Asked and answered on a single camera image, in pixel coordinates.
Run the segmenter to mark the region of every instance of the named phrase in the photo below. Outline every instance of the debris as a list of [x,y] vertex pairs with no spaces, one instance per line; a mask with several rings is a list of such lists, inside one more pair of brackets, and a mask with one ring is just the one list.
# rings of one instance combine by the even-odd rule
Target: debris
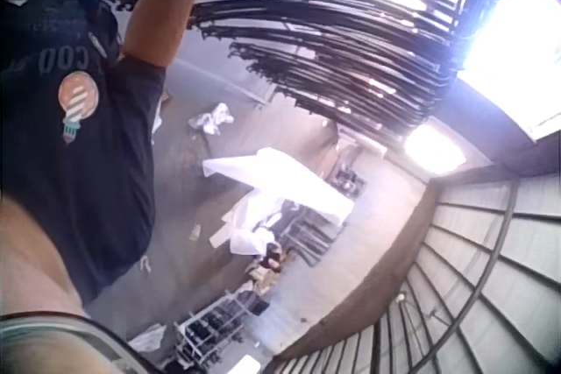
[[208,135],[219,135],[218,126],[222,123],[233,123],[234,117],[230,114],[228,106],[220,102],[211,113],[200,114],[189,120],[189,125],[194,129],[202,129]]
[[200,235],[201,235],[201,225],[197,223],[195,227],[193,227],[193,229],[191,230],[191,235],[189,236],[189,240],[197,241]]
[[131,348],[137,352],[154,352],[160,348],[161,340],[166,332],[166,326],[157,323],[148,328],[129,342]]
[[148,256],[146,254],[140,259],[140,270],[141,271],[146,270],[148,273],[152,273],[152,267],[150,267],[150,260],[148,260]]

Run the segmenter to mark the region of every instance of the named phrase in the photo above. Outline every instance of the shirt logo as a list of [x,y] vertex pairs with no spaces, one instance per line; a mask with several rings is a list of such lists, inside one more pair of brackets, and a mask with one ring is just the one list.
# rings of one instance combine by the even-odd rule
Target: shirt logo
[[99,91],[94,79],[82,71],[68,74],[59,87],[59,102],[67,114],[62,122],[62,138],[69,144],[76,139],[80,121],[96,111]]

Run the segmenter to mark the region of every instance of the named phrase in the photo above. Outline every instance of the concrete floor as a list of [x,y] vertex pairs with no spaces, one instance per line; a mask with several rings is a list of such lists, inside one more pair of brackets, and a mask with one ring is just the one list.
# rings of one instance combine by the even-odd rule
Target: concrete floor
[[[192,116],[219,100],[231,107],[235,123],[221,127],[220,137],[205,137],[188,126]],[[221,216],[245,193],[245,187],[220,174],[205,179],[201,162],[207,158],[244,155],[271,146],[289,153],[318,174],[327,174],[337,159],[335,131],[323,118],[311,116],[281,96],[257,107],[243,97],[219,98],[188,93],[174,98],[162,113],[154,135],[156,223],[147,252],[152,271],[131,268],[107,288],[87,311],[125,339],[156,322],[171,326],[234,290],[245,280],[250,258],[232,256],[225,244],[213,249],[209,238],[221,226]],[[201,226],[198,239],[190,235]],[[162,349],[147,355],[158,362],[173,345],[169,328]]]

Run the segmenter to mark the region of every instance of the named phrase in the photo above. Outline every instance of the corrugated metal wall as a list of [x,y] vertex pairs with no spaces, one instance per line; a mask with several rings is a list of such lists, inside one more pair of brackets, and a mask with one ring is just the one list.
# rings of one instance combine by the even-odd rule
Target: corrugated metal wall
[[561,349],[561,179],[447,187],[373,326],[280,365],[297,373],[538,373]]
[[370,152],[353,164],[366,181],[347,227],[314,268],[297,258],[270,291],[252,335],[281,353],[341,303],[391,246],[423,196],[420,181]]

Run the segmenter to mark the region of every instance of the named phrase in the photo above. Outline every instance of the person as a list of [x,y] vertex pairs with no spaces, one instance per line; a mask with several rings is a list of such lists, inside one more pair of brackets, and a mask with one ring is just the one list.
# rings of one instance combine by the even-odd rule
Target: person
[[83,317],[145,254],[153,121],[193,2],[139,0],[120,46],[101,0],[0,0],[2,315]]
[[276,241],[266,245],[266,255],[263,256],[259,265],[265,269],[270,269],[275,273],[282,272],[281,266],[282,247]]

